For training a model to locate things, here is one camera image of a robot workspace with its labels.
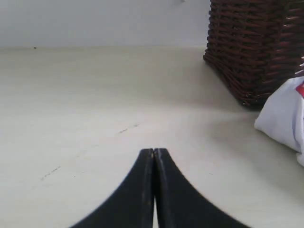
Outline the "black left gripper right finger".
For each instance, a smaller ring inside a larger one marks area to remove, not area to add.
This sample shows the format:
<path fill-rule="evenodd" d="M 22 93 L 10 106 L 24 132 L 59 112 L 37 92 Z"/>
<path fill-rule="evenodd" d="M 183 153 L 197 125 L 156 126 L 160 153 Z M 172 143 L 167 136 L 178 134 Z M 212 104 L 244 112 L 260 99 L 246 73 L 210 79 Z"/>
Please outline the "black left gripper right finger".
<path fill-rule="evenodd" d="M 167 149 L 154 150 L 155 199 L 160 228 L 246 228 L 203 197 Z"/>

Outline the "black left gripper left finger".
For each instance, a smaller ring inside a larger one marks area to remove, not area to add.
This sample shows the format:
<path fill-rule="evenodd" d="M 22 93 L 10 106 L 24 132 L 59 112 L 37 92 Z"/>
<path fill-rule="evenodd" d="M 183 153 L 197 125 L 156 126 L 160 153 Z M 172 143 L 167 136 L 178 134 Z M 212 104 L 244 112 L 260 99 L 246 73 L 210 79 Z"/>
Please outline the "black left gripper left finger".
<path fill-rule="evenodd" d="M 133 167 L 112 195 L 74 228 L 153 227 L 153 149 L 140 151 Z"/>

